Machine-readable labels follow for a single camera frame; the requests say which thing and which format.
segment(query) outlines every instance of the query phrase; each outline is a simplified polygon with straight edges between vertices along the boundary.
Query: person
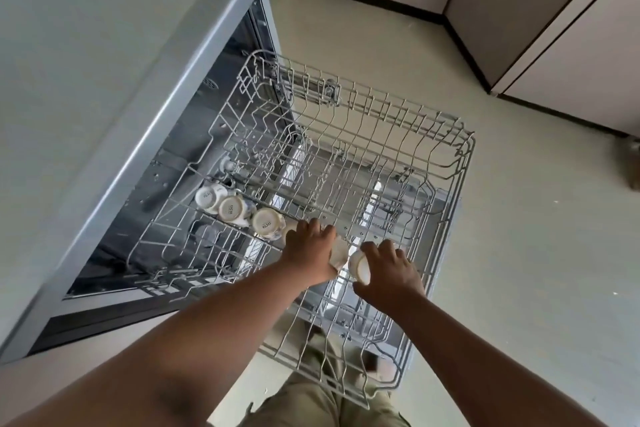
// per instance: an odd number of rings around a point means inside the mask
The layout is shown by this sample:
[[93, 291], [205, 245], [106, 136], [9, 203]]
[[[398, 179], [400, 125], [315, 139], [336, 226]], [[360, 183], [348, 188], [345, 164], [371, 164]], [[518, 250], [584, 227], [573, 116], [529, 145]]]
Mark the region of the person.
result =
[[[9, 425], [205, 425], [285, 309], [307, 287], [335, 277], [328, 263], [335, 236], [331, 226], [321, 230], [318, 220], [300, 221], [275, 263], [175, 314]], [[417, 270], [393, 243], [361, 248], [371, 282], [354, 284], [354, 291], [403, 328], [472, 427], [603, 425], [430, 302]], [[345, 414], [336, 411], [332, 394], [294, 373], [243, 422], [408, 425], [384, 397], [375, 396], [381, 398], [377, 410], [342, 399], [340, 408], [350, 409]]]

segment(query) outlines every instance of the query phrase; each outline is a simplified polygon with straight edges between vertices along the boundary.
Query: person's right arm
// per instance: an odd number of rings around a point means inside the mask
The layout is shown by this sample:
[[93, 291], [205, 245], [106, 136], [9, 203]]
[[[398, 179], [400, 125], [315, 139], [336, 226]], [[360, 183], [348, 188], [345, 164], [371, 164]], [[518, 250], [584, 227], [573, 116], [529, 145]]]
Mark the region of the person's right arm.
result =
[[430, 302], [417, 270], [393, 242], [361, 248], [371, 283], [356, 283], [354, 291], [402, 327], [472, 427], [604, 426]]

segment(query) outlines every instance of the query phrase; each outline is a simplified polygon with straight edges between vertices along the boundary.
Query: hand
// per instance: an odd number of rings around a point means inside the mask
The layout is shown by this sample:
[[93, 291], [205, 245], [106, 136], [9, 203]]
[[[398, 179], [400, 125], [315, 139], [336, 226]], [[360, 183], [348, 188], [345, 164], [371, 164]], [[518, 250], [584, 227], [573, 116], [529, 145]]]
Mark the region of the hand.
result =
[[320, 230], [317, 218], [309, 223], [300, 220], [296, 231], [290, 230], [286, 239], [280, 261], [303, 274], [305, 288], [322, 284], [338, 275], [337, 270], [329, 264], [335, 227], [329, 225]]
[[368, 286], [360, 282], [353, 284], [354, 292], [361, 298], [394, 318], [408, 296], [420, 294], [424, 297], [424, 285], [418, 270], [402, 250], [395, 250], [391, 240], [384, 240], [377, 247], [373, 242], [364, 242], [360, 249], [366, 255], [371, 270]]

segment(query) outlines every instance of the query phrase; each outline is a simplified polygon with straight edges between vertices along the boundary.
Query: upper dish rack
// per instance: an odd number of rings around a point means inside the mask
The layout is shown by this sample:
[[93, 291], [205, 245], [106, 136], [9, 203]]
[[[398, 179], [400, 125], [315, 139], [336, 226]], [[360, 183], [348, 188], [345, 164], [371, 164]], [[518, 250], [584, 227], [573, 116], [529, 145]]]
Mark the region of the upper dish rack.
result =
[[[460, 119], [268, 51], [250, 54], [209, 127], [209, 145], [182, 172], [170, 196], [129, 254], [155, 294], [230, 283], [277, 259], [277, 245], [199, 209], [196, 190], [222, 182], [294, 220], [319, 218], [351, 245], [393, 240], [433, 286], [452, 214], [474, 149]], [[147, 257], [161, 257], [149, 261]], [[399, 385], [410, 342], [390, 318], [354, 293], [346, 270], [309, 288], [292, 304], [291, 324], [261, 351], [367, 406], [378, 389]], [[365, 382], [313, 372], [289, 351], [298, 319], [342, 343], [325, 358]], [[355, 350], [349, 359], [346, 350]], [[364, 351], [387, 358], [393, 379], [367, 376]]]

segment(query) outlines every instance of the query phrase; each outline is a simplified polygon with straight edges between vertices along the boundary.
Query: metallic counter edge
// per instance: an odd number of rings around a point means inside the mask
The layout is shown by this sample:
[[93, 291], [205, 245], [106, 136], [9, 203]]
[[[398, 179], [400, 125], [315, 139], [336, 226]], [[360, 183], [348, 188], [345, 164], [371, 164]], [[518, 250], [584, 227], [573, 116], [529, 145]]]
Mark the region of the metallic counter edge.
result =
[[149, 68], [139, 90], [68, 189], [19, 265], [51, 274], [0, 349], [0, 364], [25, 356], [148, 163], [224, 48], [252, 0], [197, 0]]

